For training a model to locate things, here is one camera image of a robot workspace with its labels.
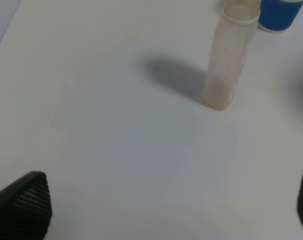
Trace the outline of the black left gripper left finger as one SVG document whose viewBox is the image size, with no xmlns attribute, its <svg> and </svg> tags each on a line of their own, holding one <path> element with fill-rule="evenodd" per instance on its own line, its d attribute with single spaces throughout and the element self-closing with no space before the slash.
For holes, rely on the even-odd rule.
<svg viewBox="0 0 303 240">
<path fill-rule="evenodd" d="M 43 240 L 52 215 L 47 176 L 31 171 L 0 191 L 0 240 Z"/>
</svg>

